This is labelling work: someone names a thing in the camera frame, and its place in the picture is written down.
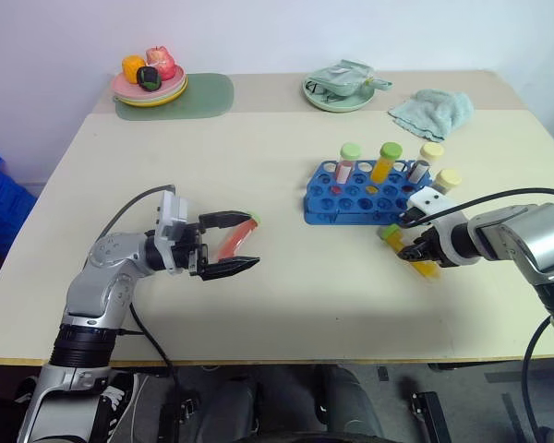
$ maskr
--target red apple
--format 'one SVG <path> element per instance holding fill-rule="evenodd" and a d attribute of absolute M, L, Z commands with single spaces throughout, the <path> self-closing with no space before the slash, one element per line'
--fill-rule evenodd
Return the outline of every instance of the red apple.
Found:
<path fill-rule="evenodd" d="M 148 65 L 156 68 L 163 81 L 175 76 L 175 60 L 164 46 L 150 48 L 146 51 L 146 57 L 148 57 Z"/>

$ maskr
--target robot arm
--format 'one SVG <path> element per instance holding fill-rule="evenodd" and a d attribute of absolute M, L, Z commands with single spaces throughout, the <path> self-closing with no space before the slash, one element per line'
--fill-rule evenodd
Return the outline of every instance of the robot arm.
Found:
<path fill-rule="evenodd" d="M 115 339 L 138 279 L 157 270 L 176 274 L 188 269 L 190 275 L 205 281 L 234 275 L 258 263 L 257 257 L 231 257 L 210 264 L 207 245 L 201 243 L 206 229 L 234 226 L 249 218 L 244 212 L 225 211 L 200 215 L 199 222 L 187 224 L 187 201 L 164 191 L 155 231 L 114 233 L 97 240 L 84 269 L 68 288 L 54 350 L 42 368 L 18 443 L 61 435 L 54 431 L 56 424 L 48 414 L 41 414 L 51 394 L 99 394 L 106 387 Z M 69 416 L 78 420 L 76 413 Z M 100 441 L 91 419 L 89 422 L 74 427 L 81 429 L 74 435 L 78 441 Z"/>
<path fill-rule="evenodd" d="M 453 206 L 447 197 L 425 187 L 410 198 L 403 221 L 418 221 Z M 470 221 L 454 212 L 432 224 L 398 256 L 434 260 L 442 267 L 474 264 L 480 257 L 512 260 L 536 289 L 554 327 L 554 204 L 510 206 Z"/>

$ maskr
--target white wall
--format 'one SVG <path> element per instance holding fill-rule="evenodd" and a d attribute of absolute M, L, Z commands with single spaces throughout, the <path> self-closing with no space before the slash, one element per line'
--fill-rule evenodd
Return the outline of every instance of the white wall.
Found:
<path fill-rule="evenodd" d="M 492 69 L 554 136 L 554 0 L 0 0 L 0 154 L 45 181 L 123 56 L 190 72 Z"/>

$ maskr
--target test tube rack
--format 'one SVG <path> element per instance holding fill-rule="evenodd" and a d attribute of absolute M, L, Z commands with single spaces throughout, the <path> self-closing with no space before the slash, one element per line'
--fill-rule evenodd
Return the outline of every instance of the test tube rack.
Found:
<path fill-rule="evenodd" d="M 427 172 L 417 184 L 406 176 L 415 161 L 398 160 L 383 183 L 369 178 L 375 161 L 357 161 L 346 184 L 334 179 L 336 161 L 322 162 L 307 183 L 304 219 L 308 224 L 397 223 L 411 195 L 432 183 Z"/>

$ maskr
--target towel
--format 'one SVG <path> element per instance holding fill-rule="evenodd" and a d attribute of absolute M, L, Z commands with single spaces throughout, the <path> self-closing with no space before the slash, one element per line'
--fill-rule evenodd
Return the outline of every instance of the towel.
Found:
<path fill-rule="evenodd" d="M 466 123 L 473 113 L 474 106 L 466 94 L 444 90 L 420 90 L 388 111 L 397 125 L 437 142 Z"/>

